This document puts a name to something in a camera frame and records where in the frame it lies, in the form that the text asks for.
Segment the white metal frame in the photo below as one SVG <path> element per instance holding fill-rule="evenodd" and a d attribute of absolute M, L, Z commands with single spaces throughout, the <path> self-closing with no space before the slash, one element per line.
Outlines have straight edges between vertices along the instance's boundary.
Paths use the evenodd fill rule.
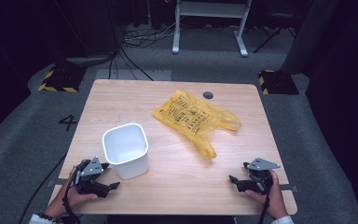
<path fill-rule="evenodd" d="M 177 0 L 176 4 L 176 24 L 173 36 L 172 53 L 179 53 L 180 40 L 180 17 L 181 16 L 203 16 L 203 17 L 224 17 L 241 18 L 240 30 L 234 31 L 241 56 L 247 57 L 248 51 L 242 40 L 243 28 L 248 18 L 249 9 L 252 0 L 246 0 L 245 4 L 227 4 L 227 3 L 205 3 L 205 2 L 186 2 Z"/>

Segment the human hand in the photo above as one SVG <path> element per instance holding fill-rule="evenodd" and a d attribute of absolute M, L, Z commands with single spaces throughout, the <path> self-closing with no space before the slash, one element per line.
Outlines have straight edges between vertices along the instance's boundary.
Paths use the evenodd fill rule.
<path fill-rule="evenodd" d="M 275 219 L 289 216 L 284 205 L 281 189 L 279 187 L 278 175 L 273 170 L 269 170 L 269 172 L 271 173 L 273 184 L 269 192 L 269 208 L 267 213 Z M 249 189 L 247 189 L 245 193 L 258 203 L 266 203 L 266 195 L 261 195 Z"/>
<path fill-rule="evenodd" d="M 74 183 L 71 182 L 71 177 L 73 172 L 76 170 L 74 167 L 69 174 L 69 178 L 66 180 L 65 184 L 62 185 L 60 191 L 57 196 L 51 201 L 48 205 L 48 208 L 45 210 L 44 214 L 54 218 L 60 218 L 63 214 L 65 214 L 66 209 L 62 205 L 62 198 L 65 196 L 65 191 L 68 184 L 71 184 L 71 188 L 68 190 L 68 203 L 71 208 L 78 206 L 81 203 L 89 202 L 96 200 L 98 196 L 96 194 L 80 194 L 77 189 L 73 186 Z"/>

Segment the sleeve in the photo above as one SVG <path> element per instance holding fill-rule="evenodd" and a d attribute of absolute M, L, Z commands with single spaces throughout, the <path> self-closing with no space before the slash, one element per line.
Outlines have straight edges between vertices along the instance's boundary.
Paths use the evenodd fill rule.
<path fill-rule="evenodd" d="M 36 214 L 33 214 L 29 224 L 55 224 L 52 220 L 44 219 Z"/>
<path fill-rule="evenodd" d="M 271 222 L 271 224 L 295 224 L 290 216 L 281 217 Z"/>

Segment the person's arm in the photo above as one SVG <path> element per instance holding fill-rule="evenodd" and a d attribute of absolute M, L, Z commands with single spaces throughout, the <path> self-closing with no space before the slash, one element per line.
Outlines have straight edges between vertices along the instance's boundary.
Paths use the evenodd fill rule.
<path fill-rule="evenodd" d="M 271 173 L 273 184 L 269 192 L 269 208 L 267 209 L 267 213 L 275 219 L 272 224 L 292 224 L 294 222 L 287 213 L 286 206 L 284 205 L 278 175 L 273 170 L 269 170 L 269 172 Z M 266 202 L 266 195 L 261 195 L 249 189 L 247 189 L 245 193 L 258 203 L 264 204 Z"/>
<path fill-rule="evenodd" d="M 62 204 L 62 198 L 65 195 L 65 190 L 70 182 L 72 173 L 74 171 L 75 168 L 71 171 L 69 178 L 66 180 L 65 184 L 62 185 L 60 191 L 53 199 L 53 201 L 51 201 L 51 203 L 48 205 L 45 212 L 40 215 L 33 215 L 31 217 L 29 224 L 59 223 L 59 220 L 62 217 L 62 215 L 66 213 L 66 209 Z M 79 192 L 77 192 L 77 189 L 75 187 L 69 188 L 68 191 L 68 203 L 71 208 L 74 208 L 81 203 L 96 200 L 97 198 L 98 196 L 96 194 L 79 194 Z"/>

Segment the white square bucket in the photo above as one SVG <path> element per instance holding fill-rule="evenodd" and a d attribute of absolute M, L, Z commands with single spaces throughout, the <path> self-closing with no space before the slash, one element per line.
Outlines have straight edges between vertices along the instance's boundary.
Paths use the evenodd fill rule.
<path fill-rule="evenodd" d="M 123 179 L 130 179 L 147 171 L 148 149 L 144 129 L 137 123 L 118 126 L 103 135 L 104 155 Z"/>

